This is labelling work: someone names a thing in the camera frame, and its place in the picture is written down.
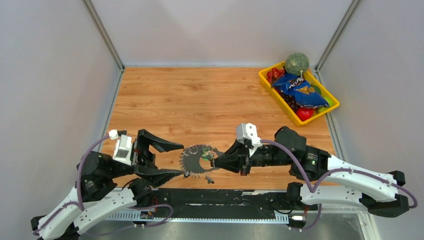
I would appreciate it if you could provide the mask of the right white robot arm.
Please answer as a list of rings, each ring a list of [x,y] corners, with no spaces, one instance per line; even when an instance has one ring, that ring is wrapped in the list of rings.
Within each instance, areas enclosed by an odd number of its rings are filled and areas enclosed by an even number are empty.
[[[214,168],[248,175],[253,167],[288,166],[296,178],[288,184],[285,201],[292,209],[320,204],[351,205],[384,218],[398,217],[412,208],[403,189],[401,171],[375,172],[348,163],[335,155],[307,145],[304,136],[287,126],[274,140],[258,136],[255,125],[236,128],[236,139],[211,161]]]

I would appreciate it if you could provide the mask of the green key tag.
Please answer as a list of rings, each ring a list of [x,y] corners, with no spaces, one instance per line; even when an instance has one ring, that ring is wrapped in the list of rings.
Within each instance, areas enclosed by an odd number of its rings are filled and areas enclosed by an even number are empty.
[[[205,152],[204,154],[202,154],[201,159],[205,161],[212,161],[214,159],[214,155],[210,152]]]

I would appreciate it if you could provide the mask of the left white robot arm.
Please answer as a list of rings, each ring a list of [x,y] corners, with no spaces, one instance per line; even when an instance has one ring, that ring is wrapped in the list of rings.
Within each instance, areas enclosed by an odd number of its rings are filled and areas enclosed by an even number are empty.
[[[49,214],[31,219],[33,234],[40,240],[77,240],[107,217],[125,209],[154,216],[161,207],[153,188],[183,174],[160,169],[150,151],[181,150],[180,143],[157,137],[145,129],[130,137],[125,130],[110,130],[104,139],[116,142],[112,155],[89,147],[77,165],[77,177],[69,194]]]

